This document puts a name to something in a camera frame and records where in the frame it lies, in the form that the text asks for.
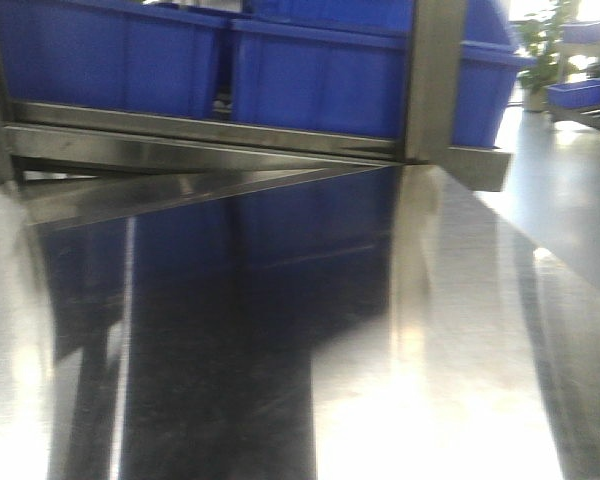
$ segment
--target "floor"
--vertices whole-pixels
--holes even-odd
[[[498,145],[515,152],[504,190],[477,195],[600,291],[600,132],[512,107]]]

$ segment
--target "green plant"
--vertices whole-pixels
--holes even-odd
[[[562,38],[562,25],[575,18],[578,0],[551,0],[548,8],[526,15],[518,26],[522,46],[527,55],[536,59],[536,64],[522,70],[518,76],[520,85],[531,93],[558,81],[557,44]],[[576,73],[572,63],[566,65],[566,74]]]

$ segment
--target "blue storage crate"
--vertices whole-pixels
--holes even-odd
[[[216,10],[204,7],[187,7],[187,10],[194,13],[202,13],[205,15],[214,15],[227,20],[227,26],[222,31],[220,39],[220,59],[218,62],[218,86],[223,89],[228,89],[231,86],[233,77],[233,30],[231,29],[230,20],[248,20],[251,15],[240,12],[231,12],[228,10]]]
[[[205,118],[228,20],[114,0],[0,0],[14,98]]]
[[[248,3],[250,11],[265,18],[286,16],[412,30],[412,0],[251,0]],[[520,43],[499,0],[468,1],[464,39],[507,45],[511,52]]]
[[[600,78],[551,85],[547,87],[547,100],[552,105],[564,108],[600,105]]]
[[[535,60],[498,46],[463,42],[453,143],[492,148],[518,72]]]
[[[600,21],[565,23],[562,29],[562,41],[565,43],[600,42]]]
[[[233,120],[381,137],[400,133],[404,34],[255,20],[233,25]]]

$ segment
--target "plant pot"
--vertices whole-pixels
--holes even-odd
[[[544,88],[541,88],[537,92],[532,92],[530,89],[524,91],[522,106],[525,112],[544,112],[547,109],[546,103],[547,91]]]

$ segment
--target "shelving unit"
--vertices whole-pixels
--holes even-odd
[[[559,80],[563,82],[566,80],[565,71],[569,58],[585,55],[600,59],[600,43],[563,43],[558,46],[558,53],[560,54]],[[570,120],[600,130],[600,105],[568,109],[549,104],[548,109],[554,122]]]
[[[499,190],[510,153],[451,144],[466,2],[419,7],[397,139],[16,102],[0,60],[0,183],[24,170],[107,176],[435,164],[469,188]]]

